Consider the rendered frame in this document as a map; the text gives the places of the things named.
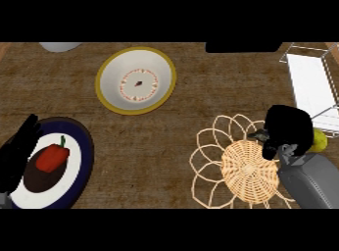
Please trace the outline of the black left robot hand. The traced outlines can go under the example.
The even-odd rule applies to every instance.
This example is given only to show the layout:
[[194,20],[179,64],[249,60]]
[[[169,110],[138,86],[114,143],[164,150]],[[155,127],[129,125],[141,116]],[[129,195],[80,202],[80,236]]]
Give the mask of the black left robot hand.
[[28,157],[42,137],[37,115],[30,114],[14,138],[0,147],[0,192],[17,190],[28,162]]

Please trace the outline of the navy and white plate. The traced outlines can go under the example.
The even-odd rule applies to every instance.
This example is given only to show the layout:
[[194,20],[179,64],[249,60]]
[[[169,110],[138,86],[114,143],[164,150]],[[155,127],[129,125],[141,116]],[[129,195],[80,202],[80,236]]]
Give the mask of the navy and white plate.
[[[85,190],[95,163],[95,144],[83,124],[71,118],[53,117],[39,121],[43,130],[28,157],[27,171],[11,193],[15,209],[68,209]],[[70,150],[65,162],[51,173],[36,168],[36,159],[52,145]]]

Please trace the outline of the pale grey rounded object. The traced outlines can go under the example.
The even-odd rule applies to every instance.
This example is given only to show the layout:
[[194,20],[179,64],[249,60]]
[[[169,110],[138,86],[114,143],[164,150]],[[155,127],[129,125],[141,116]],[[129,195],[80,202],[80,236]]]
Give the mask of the pale grey rounded object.
[[40,42],[42,48],[55,53],[67,52],[76,49],[82,45],[82,42]]

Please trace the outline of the white bowl with yellow rim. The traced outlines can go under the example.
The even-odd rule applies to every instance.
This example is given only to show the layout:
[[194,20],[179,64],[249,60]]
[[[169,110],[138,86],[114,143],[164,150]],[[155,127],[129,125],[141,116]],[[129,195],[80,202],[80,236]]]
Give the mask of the white bowl with yellow rim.
[[176,70],[170,57],[153,47],[129,47],[104,61],[95,80],[102,105],[120,115],[153,112],[170,98]]

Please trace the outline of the yellow-green round fruit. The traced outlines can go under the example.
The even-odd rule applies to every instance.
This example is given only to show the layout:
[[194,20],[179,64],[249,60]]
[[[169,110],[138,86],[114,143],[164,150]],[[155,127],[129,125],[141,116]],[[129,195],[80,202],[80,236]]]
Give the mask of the yellow-green round fruit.
[[327,136],[324,132],[317,128],[314,130],[312,144],[308,149],[309,152],[323,152],[327,148]]

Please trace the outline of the woven wicker flower placemat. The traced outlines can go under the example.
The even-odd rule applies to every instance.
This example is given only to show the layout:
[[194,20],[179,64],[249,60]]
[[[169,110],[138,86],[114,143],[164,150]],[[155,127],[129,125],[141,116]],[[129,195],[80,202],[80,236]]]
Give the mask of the woven wicker flower placemat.
[[[246,120],[246,126],[241,125],[238,118]],[[226,130],[218,128],[219,120],[228,120]],[[277,174],[280,161],[274,157],[272,161],[266,161],[262,158],[262,144],[257,143],[256,139],[247,140],[246,134],[250,129],[257,129],[256,125],[259,124],[265,125],[265,121],[252,121],[243,114],[235,114],[232,117],[219,115],[212,122],[212,126],[203,128],[195,134],[197,148],[188,158],[188,164],[194,171],[189,191],[192,200],[206,209],[225,209],[226,207],[232,209],[237,199],[247,204],[250,209],[256,205],[263,205],[265,209],[269,209],[269,201],[275,196],[284,201],[287,208],[293,208],[291,203],[296,203],[296,200],[286,197],[278,190],[281,183]],[[237,126],[241,131],[241,139],[234,137],[232,126]],[[201,144],[200,136],[204,132],[212,133],[215,142],[210,144]],[[219,134],[229,141],[226,146],[221,143]],[[221,150],[221,158],[218,160],[212,159],[206,154],[204,150],[209,148]],[[206,160],[200,168],[194,165],[194,157],[197,156],[201,156]],[[221,172],[219,178],[204,176],[203,172],[209,167],[218,168]],[[197,197],[195,184],[198,179],[213,184],[207,202]],[[223,204],[213,205],[215,191],[221,184],[225,185],[232,197]]]

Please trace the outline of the black appliance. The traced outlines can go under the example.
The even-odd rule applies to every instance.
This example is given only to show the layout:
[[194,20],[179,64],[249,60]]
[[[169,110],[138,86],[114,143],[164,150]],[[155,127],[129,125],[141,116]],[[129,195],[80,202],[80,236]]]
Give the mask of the black appliance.
[[280,49],[281,42],[272,43],[222,43],[222,42],[207,42],[206,52],[207,53],[263,53],[275,52]]

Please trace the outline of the red bell pepper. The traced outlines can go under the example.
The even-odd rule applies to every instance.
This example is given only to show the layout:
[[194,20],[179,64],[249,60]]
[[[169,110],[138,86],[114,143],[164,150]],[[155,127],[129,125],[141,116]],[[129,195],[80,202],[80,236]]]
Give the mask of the red bell pepper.
[[45,173],[52,173],[65,163],[70,156],[70,149],[65,147],[65,136],[61,136],[58,144],[51,144],[42,151],[34,166]]

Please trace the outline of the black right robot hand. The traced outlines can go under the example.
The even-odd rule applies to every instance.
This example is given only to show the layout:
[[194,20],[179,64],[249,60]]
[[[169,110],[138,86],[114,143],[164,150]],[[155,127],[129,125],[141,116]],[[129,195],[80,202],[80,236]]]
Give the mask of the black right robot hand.
[[297,145],[294,157],[305,154],[314,141],[312,121],[306,111],[274,105],[266,113],[263,129],[269,135],[262,148],[262,157],[266,160],[274,159],[278,147],[284,144]]

